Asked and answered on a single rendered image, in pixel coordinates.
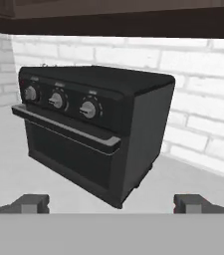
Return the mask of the black toaster oven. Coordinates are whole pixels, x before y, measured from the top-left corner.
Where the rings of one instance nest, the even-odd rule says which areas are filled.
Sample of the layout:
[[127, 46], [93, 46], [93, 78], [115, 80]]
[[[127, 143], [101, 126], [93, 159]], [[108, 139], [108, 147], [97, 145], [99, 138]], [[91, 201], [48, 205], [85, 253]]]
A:
[[[174, 77], [103, 66], [23, 67], [18, 84], [20, 104], [53, 111], [120, 137], [120, 148], [105, 154], [23, 119], [30, 157], [121, 208], [160, 154]], [[29, 86], [38, 92], [36, 101], [25, 99]], [[64, 96], [61, 109], [48, 102], [54, 92]], [[80, 112], [86, 101], [97, 108], [92, 119]]]

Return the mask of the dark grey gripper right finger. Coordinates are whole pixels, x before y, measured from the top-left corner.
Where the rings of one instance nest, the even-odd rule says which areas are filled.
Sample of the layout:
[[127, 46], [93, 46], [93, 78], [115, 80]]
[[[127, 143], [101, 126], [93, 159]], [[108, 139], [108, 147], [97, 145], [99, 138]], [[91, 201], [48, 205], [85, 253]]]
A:
[[224, 207], [215, 205], [199, 194], [175, 194], [173, 198], [174, 213], [217, 214], [224, 213]]

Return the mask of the dark brown wall cabinet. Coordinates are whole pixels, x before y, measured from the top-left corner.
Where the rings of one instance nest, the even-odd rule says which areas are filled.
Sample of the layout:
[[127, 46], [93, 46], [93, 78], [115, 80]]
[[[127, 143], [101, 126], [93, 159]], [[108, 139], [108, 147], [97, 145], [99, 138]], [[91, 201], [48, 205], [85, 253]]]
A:
[[0, 33], [224, 39], [224, 0], [0, 0]]

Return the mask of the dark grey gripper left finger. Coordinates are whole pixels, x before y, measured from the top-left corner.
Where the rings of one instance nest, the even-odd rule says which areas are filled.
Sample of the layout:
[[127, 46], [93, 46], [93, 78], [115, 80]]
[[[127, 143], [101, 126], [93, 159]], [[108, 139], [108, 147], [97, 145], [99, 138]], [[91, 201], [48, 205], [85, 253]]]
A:
[[48, 194], [24, 194], [11, 204], [0, 206], [0, 213], [50, 213]]

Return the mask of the grey toaster oven knob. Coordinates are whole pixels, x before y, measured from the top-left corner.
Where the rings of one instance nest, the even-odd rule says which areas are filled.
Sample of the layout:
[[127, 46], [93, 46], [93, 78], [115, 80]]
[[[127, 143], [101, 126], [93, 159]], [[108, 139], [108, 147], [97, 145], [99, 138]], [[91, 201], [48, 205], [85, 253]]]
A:
[[61, 109], [65, 105], [64, 96], [59, 92], [54, 92], [48, 99], [48, 102], [52, 104], [56, 109]]
[[25, 99], [27, 101], [36, 101], [38, 99], [38, 92], [33, 86], [29, 86], [25, 90]]
[[96, 108], [96, 106], [92, 102], [86, 101], [80, 107], [80, 112], [87, 119], [92, 119], [96, 115], [96, 113], [97, 113], [97, 108]]

